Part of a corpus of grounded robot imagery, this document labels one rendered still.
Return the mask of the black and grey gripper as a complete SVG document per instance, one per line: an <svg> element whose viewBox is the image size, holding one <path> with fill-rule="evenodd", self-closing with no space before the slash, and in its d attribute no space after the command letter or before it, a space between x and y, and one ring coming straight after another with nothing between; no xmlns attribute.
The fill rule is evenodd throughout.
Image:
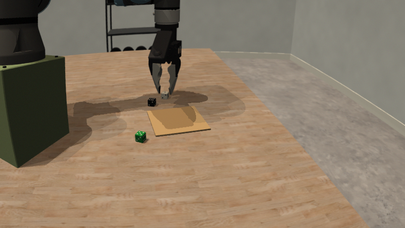
<svg viewBox="0 0 405 228"><path fill-rule="evenodd" d="M171 45L169 48L169 52L167 55L167 59L166 59L166 62L168 64L171 63L171 65L167 68L167 71L169 72L169 75L170 75L169 92L171 95L174 91L175 84L176 84L177 77L178 77L178 72L179 72L180 66L181 66L180 57L181 57L182 41L176 40L177 28L179 28L179 23L172 24L172 25L160 25L160 24L155 23L155 28L161 29L161 31L172 31L173 32L173 39L172 39L172 42L171 42ZM151 76L153 78L155 87L157 89L157 92L160 94L160 91L161 91L160 77L162 75L162 66L161 66L161 64L149 62L149 69L150 69Z"/></svg>

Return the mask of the black die with white pips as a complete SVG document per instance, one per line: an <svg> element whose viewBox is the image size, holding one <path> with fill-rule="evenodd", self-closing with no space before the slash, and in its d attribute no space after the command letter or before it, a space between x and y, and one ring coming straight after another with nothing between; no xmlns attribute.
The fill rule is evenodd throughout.
<svg viewBox="0 0 405 228"><path fill-rule="evenodd" d="M156 105L156 98L149 98L148 106L154 107Z"/></svg>

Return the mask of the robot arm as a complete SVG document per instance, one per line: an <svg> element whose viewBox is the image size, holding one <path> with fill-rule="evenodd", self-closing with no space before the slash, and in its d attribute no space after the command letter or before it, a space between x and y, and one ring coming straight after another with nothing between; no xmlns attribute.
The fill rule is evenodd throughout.
<svg viewBox="0 0 405 228"><path fill-rule="evenodd" d="M0 0L0 66L45 58L38 14L48 7L50 1ZM114 3L116 6L155 4L153 15L157 24L172 25L180 21L180 0L114 0ZM150 63L166 62L172 39L172 31L157 32L148 57Z"/></svg>

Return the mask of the green die with white pips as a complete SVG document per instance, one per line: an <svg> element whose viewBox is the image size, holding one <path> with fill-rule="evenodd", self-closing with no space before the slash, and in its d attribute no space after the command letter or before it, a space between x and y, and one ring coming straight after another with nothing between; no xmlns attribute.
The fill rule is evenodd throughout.
<svg viewBox="0 0 405 228"><path fill-rule="evenodd" d="M146 132L138 131L135 134L135 141L143 143L146 140Z"/></svg>

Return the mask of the beige and black die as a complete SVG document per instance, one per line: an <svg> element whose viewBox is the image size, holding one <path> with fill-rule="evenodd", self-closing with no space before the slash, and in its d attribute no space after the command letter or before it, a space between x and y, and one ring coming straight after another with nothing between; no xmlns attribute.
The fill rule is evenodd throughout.
<svg viewBox="0 0 405 228"><path fill-rule="evenodd" d="M169 92L168 91L163 91L161 93L161 99L168 99L169 98Z"/></svg>

